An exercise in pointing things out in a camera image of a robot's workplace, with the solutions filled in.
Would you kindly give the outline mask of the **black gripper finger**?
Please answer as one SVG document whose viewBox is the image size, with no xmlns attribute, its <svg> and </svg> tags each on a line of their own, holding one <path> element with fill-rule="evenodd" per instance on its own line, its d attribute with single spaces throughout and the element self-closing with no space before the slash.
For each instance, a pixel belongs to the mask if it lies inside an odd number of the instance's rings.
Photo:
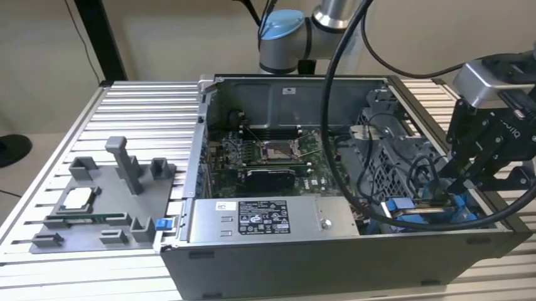
<svg viewBox="0 0 536 301">
<path fill-rule="evenodd" d="M 526 166 L 511 169 L 506 178 L 495 177 L 510 162 L 529 161 L 534 157 L 534 142 L 489 139 L 477 142 L 479 148 L 465 177 L 481 191 L 528 189 L 534 184 L 534 171 Z"/>
<path fill-rule="evenodd" d="M 478 132 L 473 132 L 478 129 L 474 125 L 475 111 L 463 98 L 457 100 L 446 135 L 451 145 L 449 161 L 438 173 L 441 178 L 454 179 L 445 187 L 446 190 L 463 190 L 465 180 L 471 179 L 479 170 L 474 143 L 474 134 Z"/>
</svg>

